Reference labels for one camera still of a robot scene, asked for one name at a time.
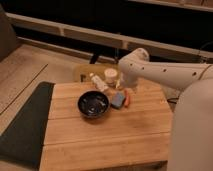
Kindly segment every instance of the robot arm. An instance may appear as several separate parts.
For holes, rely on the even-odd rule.
[[[137,79],[144,77],[151,81],[183,91],[197,80],[213,77],[210,64],[160,63],[149,62],[149,54],[139,48],[119,61],[119,69],[123,73],[121,84],[135,87]]]
[[[148,56],[140,48],[119,61],[121,84],[134,87],[144,77],[184,90],[174,111],[167,171],[212,171],[212,65],[155,63]]]

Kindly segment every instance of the black bowl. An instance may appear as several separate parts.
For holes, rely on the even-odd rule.
[[[78,108],[86,118],[98,118],[109,107],[107,96],[99,91],[88,91],[78,100]]]

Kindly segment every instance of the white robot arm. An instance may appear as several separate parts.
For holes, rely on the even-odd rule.
[[[137,78],[146,79],[183,91],[193,82],[213,78],[210,64],[159,63],[149,62],[149,54],[143,48],[136,49],[119,61],[123,73],[122,83],[134,87]]]
[[[182,91],[174,111],[168,171],[213,170],[213,66],[155,63],[139,48],[119,61],[121,84],[135,87],[137,78]]]

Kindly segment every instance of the floor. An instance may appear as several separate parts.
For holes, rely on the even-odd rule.
[[[87,63],[88,60],[29,45],[22,45],[2,61],[0,63],[0,134],[40,82],[72,82],[73,69]],[[177,96],[176,91],[165,87],[163,89],[168,98]],[[3,161],[0,161],[0,170],[30,171],[28,168]]]

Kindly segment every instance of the food item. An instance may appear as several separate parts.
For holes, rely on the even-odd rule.
[[[125,89],[124,90],[124,94],[125,94],[125,102],[124,102],[124,107],[128,107],[130,104],[130,94],[128,93],[128,91]]]

